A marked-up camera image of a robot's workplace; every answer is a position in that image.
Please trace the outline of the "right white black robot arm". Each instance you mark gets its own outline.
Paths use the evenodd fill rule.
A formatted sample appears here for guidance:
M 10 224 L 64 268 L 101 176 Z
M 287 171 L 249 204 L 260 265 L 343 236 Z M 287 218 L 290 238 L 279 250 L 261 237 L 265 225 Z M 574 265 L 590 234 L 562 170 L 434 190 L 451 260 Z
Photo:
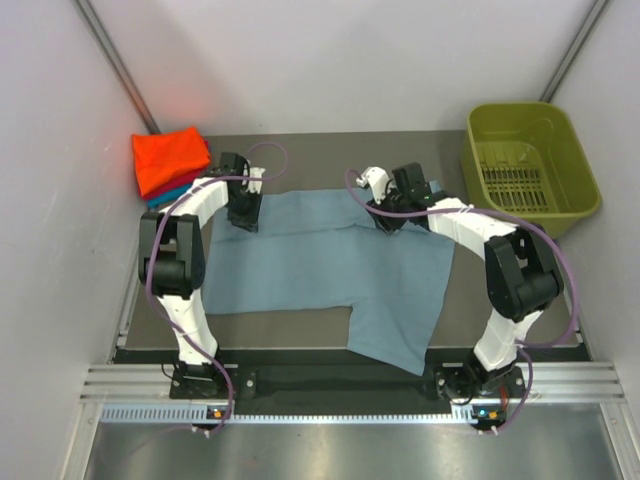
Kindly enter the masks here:
M 372 193 L 367 210 L 379 230 L 392 234 L 412 223 L 454 241 L 483 261 L 492 311 L 461 369 L 461 394 L 466 400 L 492 394 L 514 367 L 531 327 L 563 293 L 550 243 L 540 229 L 530 231 L 496 219 L 434 190 L 417 163 L 392 172 L 369 167 L 357 175 L 356 183 Z

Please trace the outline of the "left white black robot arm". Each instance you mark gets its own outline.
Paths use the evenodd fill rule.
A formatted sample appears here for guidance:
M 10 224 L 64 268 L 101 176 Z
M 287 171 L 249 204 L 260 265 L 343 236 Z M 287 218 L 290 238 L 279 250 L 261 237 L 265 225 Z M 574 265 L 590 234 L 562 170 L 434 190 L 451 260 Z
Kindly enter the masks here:
M 139 279 L 178 343 L 173 398 L 214 398 L 230 391 L 202 300 L 207 265 L 202 227 L 225 210 L 231 225 L 257 232 L 264 173 L 246 157 L 224 152 L 220 164 L 170 206 L 140 219 Z

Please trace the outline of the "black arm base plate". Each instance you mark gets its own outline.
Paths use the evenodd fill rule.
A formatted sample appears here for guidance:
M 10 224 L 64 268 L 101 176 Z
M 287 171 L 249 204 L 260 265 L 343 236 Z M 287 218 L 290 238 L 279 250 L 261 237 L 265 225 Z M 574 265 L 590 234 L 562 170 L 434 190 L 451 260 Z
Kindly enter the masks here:
M 271 398 L 278 393 L 291 397 L 392 393 L 429 401 L 464 403 L 482 396 L 493 398 L 505 394 L 511 398 L 525 392 L 520 369 L 482 384 L 458 365 L 428 367 L 418 376 L 391 366 L 365 365 L 229 366 L 227 373 L 234 397 L 244 400 Z

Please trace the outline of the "grey blue t shirt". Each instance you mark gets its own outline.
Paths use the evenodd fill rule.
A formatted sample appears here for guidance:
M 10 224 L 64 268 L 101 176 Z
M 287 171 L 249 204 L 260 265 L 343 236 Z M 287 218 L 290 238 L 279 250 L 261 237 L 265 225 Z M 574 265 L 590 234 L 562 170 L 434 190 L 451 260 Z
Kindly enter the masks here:
M 454 244 L 408 224 L 386 235 L 345 190 L 264 196 L 259 228 L 213 217 L 209 314 L 349 307 L 348 350 L 420 375 Z

